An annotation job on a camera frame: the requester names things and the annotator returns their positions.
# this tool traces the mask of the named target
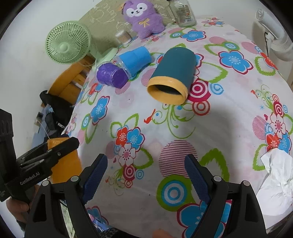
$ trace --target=yellow bow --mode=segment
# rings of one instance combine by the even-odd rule
[[[145,19],[144,21],[140,21],[139,24],[140,25],[144,25],[144,27],[149,26],[149,24],[147,23],[149,21],[149,18]]]

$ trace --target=tissue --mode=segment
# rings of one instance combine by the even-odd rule
[[[268,172],[256,197],[263,215],[285,213],[293,202],[293,158],[284,150],[272,149],[261,157]]]

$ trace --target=stuffed animal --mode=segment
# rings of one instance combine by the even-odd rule
[[[141,39],[152,34],[162,32],[165,27],[163,17],[156,13],[153,4],[146,0],[129,0],[123,7],[123,16],[132,24],[132,29],[138,33]]]

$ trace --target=teal and yellow container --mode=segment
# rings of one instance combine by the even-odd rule
[[[183,47],[169,49],[151,76],[147,91],[156,100],[181,105],[193,83],[196,57]]]

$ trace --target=white wall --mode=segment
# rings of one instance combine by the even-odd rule
[[[40,109],[39,94],[50,88],[68,67],[54,63],[45,53],[45,39],[57,24],[79,20],[100,0],[32,0],[13,20],[0,40],[0,108],[13,115],[14,145],[17,156],[26,152],[34,134],[34,119]],[[215,15],[231,24],[264,50],[263,29],[254,19],[258,0],[189,0],[196,16]],[[292,64],[282,64],[289,75]],[[17,237],[21,237],[13,217],[0,204],[3,216]]]

